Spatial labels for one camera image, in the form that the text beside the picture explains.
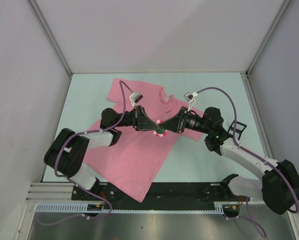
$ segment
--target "white table surface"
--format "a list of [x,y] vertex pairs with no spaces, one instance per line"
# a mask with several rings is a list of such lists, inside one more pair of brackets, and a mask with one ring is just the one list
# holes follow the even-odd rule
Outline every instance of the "white table surface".
[[[164,87],[166,94],[184,101],[186,92],[197,92],[206,87],[218,87],[226,91],[233,99],[238,121],[247,124],[240,142],[257,153],[264,154],[261,140],[254,121],[252,110],[239,73],[116,73],[116,74],[74,74],[69,86],[64,108],[60,117],[56,135],[69,128],[75,132],[88,129],[101,116],[105,108],[115,103],[106,100],[114,78],[138,80]],[[195,108],[204,111],[216,107],[224,118],[224,128],[228,129],[234,120],[230,101],[216,90],[200,93]],[[230,174],[239,174],[246,178],[256,177],[248,170],[229,158],[210,152],[203,135],[199,142],[180,136],[154,182],[219,182]],[[106,180],[89,169],[101,182]],[[66,182],[54,175],[47,166],[44,182]]]

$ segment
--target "purple cable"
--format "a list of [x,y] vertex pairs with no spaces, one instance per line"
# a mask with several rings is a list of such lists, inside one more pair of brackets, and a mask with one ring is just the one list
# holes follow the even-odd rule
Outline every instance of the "purple cable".
[[[125,85],[127,87],[127,89],[133,93],[133,90],[125,83],[123,82],[122,80],[119,81],[119,85],[120,85],[120,89],[121,89],[121,94],[123,96],[123,112],[122,112],[122,115],[120,116],[120,119],[117,121],[117,123],[115,123],[113,126],[110,126],[108,128],[105,128],[105,129],[102,129],[102,131],[106,131],[106,130],[109,130],[109,129],[113,129],[115,128],[123,119],[124,117],[124,114],[125,114],[125,110],[126,110],[126,100],[125,100],[125,93],[124,93],[124,89],[123,89],[123,85]],[[71,135],[65,142],[64,144],[62,145],[62,147],[60,148],[59,150],[59,153],[56,157],[56,161],[55,161],[55,166],[54,166],[54,173],[57,177],[61,178],[61,177],[65,177],[64,175],[60,175],[58,174],[58,166],[59,166],[59,162],[60,162],[60,159],[61,159],[61,155],[64,151],[64,149],[66,148],[67,144],[76,136],[79,136],[79,135],[83,135],[83,134],[90,134],[90,133],[98,133],[100,132],[100,130],[90,130],[90,131],[82,131],[82,132],[77,132],[77,133],[74,133],[73,135]],[[105,198],[101,197],[101,196],[98,196],[90,191],[88,191],[87,189],[83,188],[82,186],[78,185],[76,182],[72,181],[71,179],[67,178],[67,180],[69,182],[71,182],[72,184],[76,185],[77,187],[79,187],[80,189],[82,189],[84,192],[92,195],[93,197],[97,198],[97,199],[100,199],[102,201],[104,201],[105,203],[108,204],[109,206],[109,212],[107,212],[105,215],[103,216],[100,216],[100,217],[92,217],[92,216],[88,216],[89,218],[91,219],[103,219],[103,218],[106,218],[107,216],[109,216],[113,210],[113,207],[111,205],[111,203],[106,200]],[[37,222],[40,224],[40,225],[43,225],[43,226],[53,226],[53,225],[56,225],[56,224],[59,224],[59,223],[62,223],[68,219],[71,219],[71,218],[75,218],[75,217],[78,217],[78,216],[82,216],[81,214],[74,214],[74,215],[71,215],[71,216],[68,216],[62,220],[59,220],[59,221],[56,221],[56,222],[52,222],[52,223],[43,223],[39,220],[39,218],[37,218]]]
[[[70,181],[72,184],[77,185],[77,184],[76,184],[74,181],[72,181],[71,179],[68,178],[67,180]],[[80,189],[82,189],[84,192],[86,192],[86,193],[92,195],[92,196],[95,197],[95,198],[98,198],[98,199],[104,201],[104,202],[107,203],[108,206],[109,206],[109,211],[108,211],[105,215],[98,216],[98,217],[97,217],[97,216],[88,216],[88,215],[87,215],[88,218],[90,218],[90,219],[104,219],[104,218],[106,218],[107,216],[109,216],[109,215],[111,214],[111,212],[112,212],[112,210],[113,210],[113,207],[112,207],[111,203],[110,203],[108,200],[106,200],[105,198],[103,198],[103,197],[101,197],[101,196],[98,196],[98,195],[96,195],[96,194],[94,194],[94,193],[92,193],[92,192],[86,190],[85,188],[83,188],[83,187],[80,186],[80,185],[77,185],[77,186],[78,186]],[[79,217],[79,216],[82,216],[82,215],[83,215],[83,216],[86,216],[86,215],[84,215],[84,213],[82,213],[82,214],[74,214],[74,215],[70,215],[70,216],[68,216],[68,217],[65,217],[65,218],[63,218],[63,219],[61,219],[61,220],[59,220],[59,221],[51,222],[51,223],[44,223],[44,222],[41,222],[40,219],[39,219],[39,216],[38,216],[38,217],[36,218],[36,221],[37,221],[40,225],[42,225],[42,226],[54,226],[54,225],[60,224],[60,223],[62,223],[62,222],[65,222],[65,221],[68,220],[68,219],[76,218],[76,217]]]
[[[290,190],[292,196],[293,196],[293,199],[294,199],[294,202],[295,202],[295,207],[296,209],[295,210],[291,210],[289,209],[288,211],[291,212],[291,213],[294,213],[294,214],[297,214],[299,212],[299,200],[298,198],[296,197],[296,194],[291,186],[291,184],[289,183],[289,181],[287,180],[287,178],[280,172],[280,170],[278,170],[274,165],[272,165],[271,163],[267,162],[266,159],[264,159],[263,157],[257,155],[256,153],[248,150],[247,148],[241,146],[238,141],[236,140],[236,137],[235,137],[235,134],[236,134],[236,126],[237,126],[237,112],[236,112],[236,107],[235,107],[235,104],[232,100],[232,98],[230,97],[230,95],[227,94],[227,92],[225,92],[224,90],[218,88],[218,87],[214,87],[214,86],[211,86],[211,87],[206,87],[206,88],[203,88],[199,91],[197,91],[197,94],[203,92],[203,91],[206,91],[206,90],[210,90],[210,89],[214,89],[214,90],[217,90],[217,91],[220,91],[222,92],[223,94],[226,95],[226,97],[229,99],[232,107],[233,107],[233,111],[234,111],[234,128],[233,128],[233,141],[235,143],[235,145],[238,147],[238,148],[241,148],[243,151],[247,152],[248,154],[252,155],[253,157],[259,159],[260,161],[262,161],[265,165],[268,165],[270,166],[272,169],[274,169],[274,171],[283,179],[283,181],[286,183],[288,189]],[[250,216],[250,219],[246,218],[246,217],[240,217],[240,218],[244,218],[244,219],[248,219],[250,221],[252,221],[253,225],[255,226],[255,228],[257,229],[257,231],[259,232],[259,234],[262,236],[262,237],[266,237],[266,233],[264,231],[264,229],[254,220],[251,212],[250,212],[250,209],[248,207],[248,203],[246,202],[246,207],[247,207],[247,210],[248,210],[248,214]],[[263,234],[260,232],[259,228],[260,227],[263,232],[265,233],[265,236],[263,236]]]
[[258,233],[263,237],[263,238],[267,238],[267,234],[264,230],[264,228],[262,228],[262,226],[254,220],[254,218],[252,217],[252,214],[251,214],[251,210],[250,210],[250,206],[249,206],[249,201],[250,201],[250,198],[248,197],[246,199],[246,208],[247,208],[247,211],[248,211],[248,214],[249,214],[249,217],[247,216],[237,216],[237,217],[228,217],[226,216],[226,214],[224,213],[224,216],[226,217],[226,220],[236,220],[236,219],[245,219],[245,220],[248,220],[250,222],[253,223],[253,225],[255,226],[256,230],[258,231]]

